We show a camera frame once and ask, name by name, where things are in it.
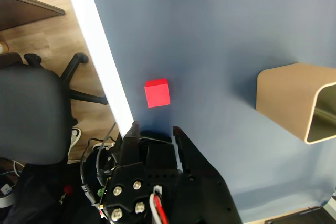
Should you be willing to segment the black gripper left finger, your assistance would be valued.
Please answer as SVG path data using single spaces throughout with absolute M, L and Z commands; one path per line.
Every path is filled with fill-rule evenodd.
M 139 151 L 140 129 L 133 122 L 127 134 L 115 145 L 116 166 L 105 185 L 102 209 L 110 223 L 145 223 L 149 197 L 144 164 Z

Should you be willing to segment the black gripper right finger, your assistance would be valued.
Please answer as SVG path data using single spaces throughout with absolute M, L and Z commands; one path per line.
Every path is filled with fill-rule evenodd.
M 173 223 L 242 223 L 220 173 L 178 126 L 173 127 L 183 173 L 176 186 Z

